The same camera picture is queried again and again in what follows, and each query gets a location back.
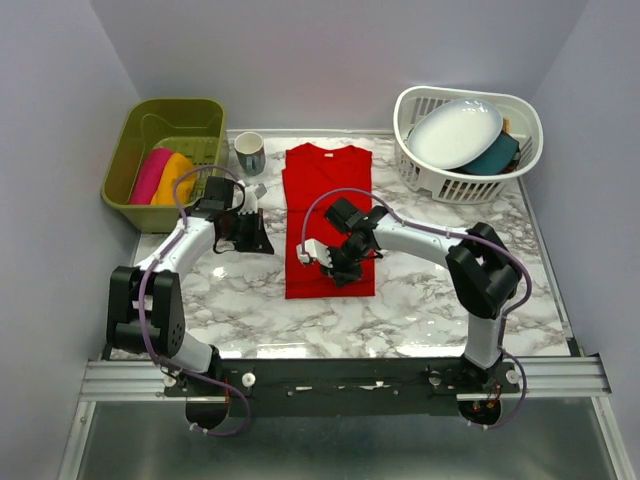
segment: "white plate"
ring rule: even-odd
[[[407,146],[424,163],[450,170],[475,160],[501,131],[502,114],[495,106],[463,98],[445,103],[420,120]]]

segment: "white wall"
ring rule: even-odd
[[[545,128],[528,177],[578,340],[602,354],[640,472],[640,49],[637,0],[591,0],[533,98]]]
[[[131,255],[99,188],[138,96],[84,0],[4,1],[0,65],[0,477],[52,479]]]
[[[143,98],[234,128],[390,128],[409,86],[529,98],[586,0],[92,0]]]

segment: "white mug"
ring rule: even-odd
[[[264,154],[264,140],[255,132],[244,132],[236,137],[233,147],[238,155],[240,166],[247,175],[262,173],[267,158]]]

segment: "folded shirt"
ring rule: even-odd
[[[282,171],[287,200],[287,235],[285,251],[285,298],[352,297],[375,295],[375,265],[361,263],[362,279],[342,288],[323,275],[320,265],[302,265],[296,246],[301,240],[304,216],[320,195],[341,187],[354,187],[371,192],[371,152],[347,146],[325,150],[310,143],[286,153]],[[371,198],[359,193],[337,193],[315,208],[307,227],[307,239],[315,238],[325,245],[339,247],[346,236],[340,234],[325,218],[327,209],[340,197],[368,212]]]

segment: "yellow towel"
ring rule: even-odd
[[[181,153],[171,155],[162,171],[162,177],[160,178],[158,189],[151,199],[151,205],[173,205],[175,203],[173,201],[173,185],[179,177],[189,170],[193,170],[193,168],[193,164]],[[183,205],[189,201],[196,179],[197,175],[194,173],[178,185],[178,199]]]

